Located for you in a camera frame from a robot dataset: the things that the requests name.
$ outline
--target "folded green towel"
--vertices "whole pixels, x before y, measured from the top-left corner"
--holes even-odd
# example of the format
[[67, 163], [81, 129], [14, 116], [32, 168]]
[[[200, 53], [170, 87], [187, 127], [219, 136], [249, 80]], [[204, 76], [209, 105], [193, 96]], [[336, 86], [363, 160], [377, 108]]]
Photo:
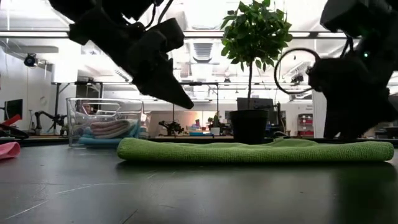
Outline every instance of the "folded green towel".
[[240, 143], [178, 144], [123, 139], [118, 156], [128, 161], [167, 162], [309, 162], [388, 161], [394, 146], [388, 142], [319, 144], [302, 139], [276, 139], [263, 145]]

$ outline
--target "black cable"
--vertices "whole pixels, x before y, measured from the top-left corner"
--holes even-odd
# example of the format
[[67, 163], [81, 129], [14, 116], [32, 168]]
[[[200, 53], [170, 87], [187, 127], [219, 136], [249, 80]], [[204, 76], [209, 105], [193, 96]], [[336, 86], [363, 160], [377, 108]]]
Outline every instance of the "black cable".
[[145, 29], [148, 29], [150, 27], [150, 25], [152, 25], [152, 23], [155, 20], [155, 15], [156, 15], [156, 4], [154, 3], [154, 8], [152, 9], [152, 18], [150, 19], [148, 25], [145, 26]]
[[157, 23], [160, 24], [162, 22], [162, 19], [164, 15], [166, 14], [167, 10], [169, 10], [169, 7], [172, 5], [173, 0], [169, 0], [166, 7], [164, 7], [162, 13], [160, 13], [159, 19], [157, 20]]
[[347, 41], [349, 43], [349, 50], [353, 51], [354, 50], [354, 40], [352, 37], [347, 37]]
[[347, 36], [346, 43], [344, 45], [343, 51], [341, 52], [340, 58], [344, 56], [344, 54], [347, 52], [347, 48], [349, 46], [349, 51], [354, 50], [354, 40], [352, 37]]
[[307, 88], [307, 89], [304, 90], [304, 91], [287, 91], [287, 90], [285, 90], [285, 89], [283, 89], [283, 88], [281, 87], [281, 85], [279, 84], [279, 82], [278, 82], [278, 80], [277, 80], [277, 76], [278, 76], [278, 67], [279, 67], [279, 65], [280, 65], [280, 63], [281, 63], [281, 61], [282, 61], [282, 59], [283, 59], [286, 55], [288, 55], [289, 53], [291, 53], [291, 52], [293, 52], [293, 51], [304, 51], [304, 52], [308, 52], [308, 53], [312, 54], [312, 55], [315, 57], [315, 61], [318, 61], [318, 60], [321, 59], [321, 58], [319, 57], [319, 55], [316, 53], [316, 51], [311, 50], [311, 49], [302, 48], [302, 47], [295, 48], [295, 49], [290, 49], [290, 50], [286, 51], [284, 54], [282, 54], [282, 56], [280, 57], [280, 59], [278, 60], [278, 62], [277, 62], [276, 65], [275, 65], [275, 68], [274, 68], [274, 81], [275, 81], [275, 84], [276, 84], [276, 86], [278, 87], [278, 89], [280, 89], [282, 92], [284, 92], [284, 93], [286, 93], [286, 94], [289, 94], [289, 95], [301, 94], [301, 93], [305, 93], [305, 92], [307, 92], [307, 91], [312, 90], [312, 88]]
[[341, 52], [341, 55], [340, 55], [340, 58], [342, 58], [343, 56], [344, 56], [344, 54], [346, 53], [346, 51], [347, 51], [347, 48], [348, 48], [348, 39], [346, 40], [346, 43], [345, 43], [345, 45], [344, 45], [344, 48], [343, 48], [343, 51]]

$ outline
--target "clear plastic bin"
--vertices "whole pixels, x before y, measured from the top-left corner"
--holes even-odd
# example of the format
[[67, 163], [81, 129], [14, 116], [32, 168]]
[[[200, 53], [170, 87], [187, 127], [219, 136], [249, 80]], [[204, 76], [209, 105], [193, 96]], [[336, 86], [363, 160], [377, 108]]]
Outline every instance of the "clear plastic bin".
[[141, 116], [141, 131], [139, 133], [140, 139], [148, 139], [149, 136], [149, 126], [150, 126], [151, 112], [145, 111]]
[[138, 138], [143, 109], [140, 100], [68, 98], [69, 146], [117, 146]]

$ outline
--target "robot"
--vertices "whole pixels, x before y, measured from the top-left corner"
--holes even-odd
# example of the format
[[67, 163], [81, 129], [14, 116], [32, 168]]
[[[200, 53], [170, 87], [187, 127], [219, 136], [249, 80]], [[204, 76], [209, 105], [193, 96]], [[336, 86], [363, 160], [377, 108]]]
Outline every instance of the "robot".
[[[352, 140], [360, 138], [380, 122], [398, 119], [389, 101], [387, 88], [394, 70], [398, 70], [398, 2], [393, 0], [329, 0], [320, 24], [331, 32], [343, 31], [347, 41], [339, 58], [315, 56], [307, 70], [311, 89], [322, 92], [327, 100], [324, 138]], [[354, 38], [360, 37], [354, 47]]]
[[[181, 47], [184, 39], [175, 19], [162, 22], [172, 1], [150, 29], [140, 22], [130, 24], [125, 17], [137, 21], [151, 5], [155, 8], [163, 0], [50, 3], [75, 22], [70, 25], [71, 40], [82, 45], [92, 40], [133, 77], [141, 93], [190, 109], [193, 103], [174, 78], [172, 59], [167, 56]], [[397, 11], [395, 0], [329, 0], [325, 4], [321, 25], [347, 35], [340, 58], [318, 56], [307, 71], [311, 88], [327, 99], [325, 138], [339, 133], [341, 139], [355, 139], [377, 123], [398, 118], [386, 87], [398, 58]], [[354, 48], [353, 38], [359, 36], [360, 43]]]

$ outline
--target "dark tabletop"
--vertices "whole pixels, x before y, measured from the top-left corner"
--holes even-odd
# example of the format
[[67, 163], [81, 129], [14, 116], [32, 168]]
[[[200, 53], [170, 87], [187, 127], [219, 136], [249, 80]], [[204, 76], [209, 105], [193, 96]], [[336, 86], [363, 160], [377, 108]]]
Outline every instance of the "dark tabletop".
[[0, 161], [0, 223], [398, 223], [394, 164], [131, 164], [28, 147]]

